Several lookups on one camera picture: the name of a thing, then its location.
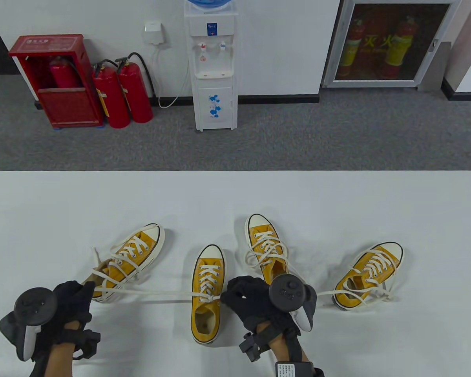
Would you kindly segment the person's right hand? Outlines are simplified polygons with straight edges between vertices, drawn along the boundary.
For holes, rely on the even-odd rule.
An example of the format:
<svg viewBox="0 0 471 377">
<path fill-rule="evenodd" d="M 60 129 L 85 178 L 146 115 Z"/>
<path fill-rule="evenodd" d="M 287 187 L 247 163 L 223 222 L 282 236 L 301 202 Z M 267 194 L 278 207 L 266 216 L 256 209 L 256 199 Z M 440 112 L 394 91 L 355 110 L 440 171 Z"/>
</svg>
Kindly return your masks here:
<svg viewBox="0 0 471 377">
<path fill-rule="evenodd" d="M 293 333 L 300 336 L 300 329 L 291 314 L 281 311 L 271 302 L 269 287 L 261 278 L 239 276 L 228 282 L 226 291 L 221 293 L 221 303 L 253 333 L 262 332 L 266 326 L 275 329 L 278 335 Z"/>
</svg>

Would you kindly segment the person's left hand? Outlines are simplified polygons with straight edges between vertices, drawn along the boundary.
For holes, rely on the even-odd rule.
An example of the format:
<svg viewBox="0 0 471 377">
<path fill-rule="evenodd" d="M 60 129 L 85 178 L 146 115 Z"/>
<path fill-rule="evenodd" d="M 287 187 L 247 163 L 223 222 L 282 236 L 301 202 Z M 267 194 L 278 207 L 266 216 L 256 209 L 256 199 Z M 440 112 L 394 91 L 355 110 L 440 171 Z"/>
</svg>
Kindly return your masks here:
<svg viewBox="0 0 471 377">
<path fill-rule="evenodd" d="M 47 354 L 54 345 L 71 341 L 77 347 L 82 345 L 83 328 L 92 319 L 89 308 L 95 288 L 93 281 L 85 284 L 67 281 L 54 288 L 57 309 L 53 318 L 37 334 L 33 361 Z"/>
</svg>

